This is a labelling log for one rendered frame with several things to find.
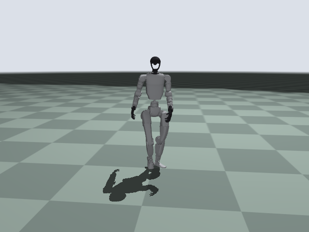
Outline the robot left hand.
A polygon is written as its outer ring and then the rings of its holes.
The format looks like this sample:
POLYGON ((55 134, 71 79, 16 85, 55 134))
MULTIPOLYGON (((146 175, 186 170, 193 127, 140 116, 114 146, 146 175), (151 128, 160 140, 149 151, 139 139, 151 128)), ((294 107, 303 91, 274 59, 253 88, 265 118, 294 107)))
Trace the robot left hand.
POLYGON ((167 118, 167 120, 165 120, 166 122, 170 122, 170 119, 171 119, 171 116, 172 116, 172 112, 173 112, 173 109, 172 109, 172 106, 170 105, 169 108, 168 108, 168 113, 166 115, 169 115, 167 118))

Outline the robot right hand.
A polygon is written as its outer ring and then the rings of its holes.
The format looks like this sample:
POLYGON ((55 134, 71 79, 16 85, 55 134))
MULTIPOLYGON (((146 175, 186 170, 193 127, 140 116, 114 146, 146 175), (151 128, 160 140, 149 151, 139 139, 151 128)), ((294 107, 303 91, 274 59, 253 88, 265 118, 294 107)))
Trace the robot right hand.
POLYGON ((134 110, 136 110, 135 108, 136 108, 135 106, 133 106, 133 107, 131 108, 131 109, 132 109, 132 110, 131 110, 131 118, 132 118, 132 119, 135 119, 135 115, 134 115, 134 110))

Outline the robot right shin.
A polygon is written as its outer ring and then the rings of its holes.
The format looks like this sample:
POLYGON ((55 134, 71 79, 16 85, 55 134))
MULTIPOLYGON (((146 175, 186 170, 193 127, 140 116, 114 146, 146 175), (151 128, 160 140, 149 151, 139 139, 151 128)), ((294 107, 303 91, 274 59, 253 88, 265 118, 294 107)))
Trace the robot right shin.
POLYGON ((147 149, 147 154, 149 156, 149 162, 150 162, 150 159, 152 161, 153 145, 148 145, 148 142, 146 141, 146 149, 147 149))

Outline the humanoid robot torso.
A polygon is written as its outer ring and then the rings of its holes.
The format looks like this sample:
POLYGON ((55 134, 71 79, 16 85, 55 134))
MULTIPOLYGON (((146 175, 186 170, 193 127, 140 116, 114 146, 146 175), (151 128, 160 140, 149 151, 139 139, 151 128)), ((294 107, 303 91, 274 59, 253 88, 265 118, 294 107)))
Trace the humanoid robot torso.
POLYGON ((162 74, 162 72, 161 73, 157 72, 159 74, 151 74, 151 73, 147 73, 145 80, 146 94, 148 95, 148 98, 150 100, 154 100, 151 101, 151 104, 150 106, 148 106, 148 109, 152 117, 157 117, 160 116, 161 114, 160 112, 161 107, 158 106, 158 101, 155 100, 160 100, 163 95, 165 77, 162 74))

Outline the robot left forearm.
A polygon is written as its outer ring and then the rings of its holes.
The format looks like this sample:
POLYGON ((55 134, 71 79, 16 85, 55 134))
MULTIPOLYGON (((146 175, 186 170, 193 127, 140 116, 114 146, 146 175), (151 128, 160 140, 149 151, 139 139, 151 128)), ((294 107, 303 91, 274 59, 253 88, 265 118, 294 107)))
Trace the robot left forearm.
MULTIPOLYGON (((171 93, 172 93, 172 92, 171 92, 171 93)), ((167 105, 168 105, 168 107, 171 105, 171 106, 172 106, 172 109, 173 109, 172 96, 168 96, 168 97, 167 97, 167 105)))

